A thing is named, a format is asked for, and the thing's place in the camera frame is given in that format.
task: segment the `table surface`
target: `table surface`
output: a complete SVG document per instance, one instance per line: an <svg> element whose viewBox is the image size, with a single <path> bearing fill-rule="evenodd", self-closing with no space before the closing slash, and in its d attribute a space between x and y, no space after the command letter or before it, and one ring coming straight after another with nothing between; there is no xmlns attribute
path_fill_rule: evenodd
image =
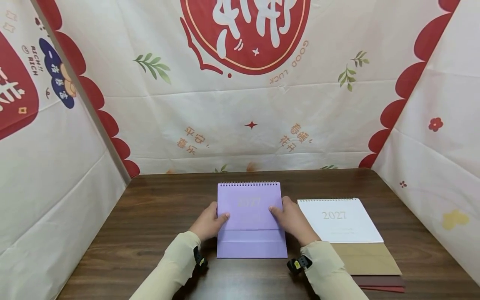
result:
<svg viewBox="0 0 480 300"><path fill-rule="evenodd" d="M223 181L279 181L292 199L360 198L406 281L406 293L365 291L370 300L480 299L480 288L420 221L369 169L145 175L134 178L68 280L59 300L127 300L175 236L216 201ZM287 237L289 258L300 253ZM174 299L318 299L287 260L217 260L216 241Z"/></svg>

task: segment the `green leaf print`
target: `green leaf print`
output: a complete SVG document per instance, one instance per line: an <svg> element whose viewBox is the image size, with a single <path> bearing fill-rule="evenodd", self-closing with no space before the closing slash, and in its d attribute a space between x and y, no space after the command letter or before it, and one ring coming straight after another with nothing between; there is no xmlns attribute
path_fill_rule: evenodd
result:
<svg viewBox="0 0 480 300"><path fill-rule="evenodd" d="M350 59L354 62L355 68L357 68L359 66L362 67L364 63L366 63L366 64L370 63L370 61L368 59L363 58L365 56L365 54L367 54L367 52L361 50L357 53L355 58ZM337 79L337 82L340 82L340 87L342 87L343 84L345 84L345 82L346 82L347 83L347 90L351 92L353 90L352 83L356 82L357 80L355 79L355 77L350 76L350 75L355 75L355 74L357 74L357 71L349 69L348 64L347 64L347 66L345 67L345 71L343 71L338 76L338 79Z"/></svg>
<svg viewBox="0 0 480 300"><path fill-rule="evenodd" d="M223 165L220 171L218 171L216 168L212 173L228 173L225 169L227 168L227 165Z"/></svg>
<svg viewBox="0 0 480 300"><path fill-rule="evenodd" d="M143 55L139 55L133 61L138 63L142 67L145 73L147 73L147 69L148 69L152 74L153 78L155 78L155 80L157 80L158 78L157 76L157 73L158 73L158 75L160 75L160 77L166 83L172 84L170 77L165 72L165 71L170 71L170 68L163 63L158 63L161 60L160 57L155 57L151 61L148 61L152 57L152 55L153 55L152 53L148 53L147 55L145 55L144 59L142 59L144 57Z"/></svg>
<svg viewBox="0 0 480 300"><path fill-rule="evenodd" d="M331 170L331 169L338 169L338 168L335 167L334 165L329 165L322 168L322 170Z"/></svg>

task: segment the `cream fabric backdrop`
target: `cream fabric backdrop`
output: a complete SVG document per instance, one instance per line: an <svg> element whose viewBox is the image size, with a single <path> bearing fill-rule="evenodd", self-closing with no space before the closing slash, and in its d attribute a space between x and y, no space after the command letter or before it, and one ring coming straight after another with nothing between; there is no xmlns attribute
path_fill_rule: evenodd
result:
<svg viewBox="0 0 480 300"><path fill-rule="evenodd" d="M480 284L479 15L461 0L373 169Z"/></svg>
<svg viewBox="0 0 480 300"><path fill-rule="evenodd" d="M0 299L50 300L125 183L29 1L0 47Z"/></svg>
<svg viewBox="0 0 480 300"><path fill-rule="evenodd" d="M131 176L373 164L478 282L478 4L394 128L458 1L270 2L41 1Z"/></svg>
<svg viewBox="0 0 480 300"><path fill-rule="evenodd" d="M357 167L417 36L445 14L437 0L41 2L132 176Z"/></svg>

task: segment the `purple desk calendar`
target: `purple desk calendar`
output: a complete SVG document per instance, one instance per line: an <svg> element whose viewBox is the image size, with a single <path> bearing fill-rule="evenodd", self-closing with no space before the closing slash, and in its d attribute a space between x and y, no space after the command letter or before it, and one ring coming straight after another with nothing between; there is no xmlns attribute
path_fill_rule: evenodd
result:
<svg viewBox="0 0 480 300"><path fill-rule="evenodd" d="M282 207L279 182L218 184L217 213L230 213L218 233L217 258L287 258L285 232L268 210Z"/></svg>

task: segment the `beige sleeve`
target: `beige sleeve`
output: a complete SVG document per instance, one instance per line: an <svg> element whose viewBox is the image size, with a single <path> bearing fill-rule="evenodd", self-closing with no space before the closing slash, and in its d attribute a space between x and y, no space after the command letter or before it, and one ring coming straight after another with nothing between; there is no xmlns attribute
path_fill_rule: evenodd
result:
<svg viewBox="0 0 480 300"><path fill-rule="evenodd" d="M368 300L329 242L316 241L300 251L313 263L305 275L322 300Z"/></svg>
<svg viewBox="0 0 480 300"><path fill-rule="evenodd" d="M193 249L200 240L193 232L177 235L165 250L162 260L139 286L130 300L171 300L192 276L196 262Z"/></svg>

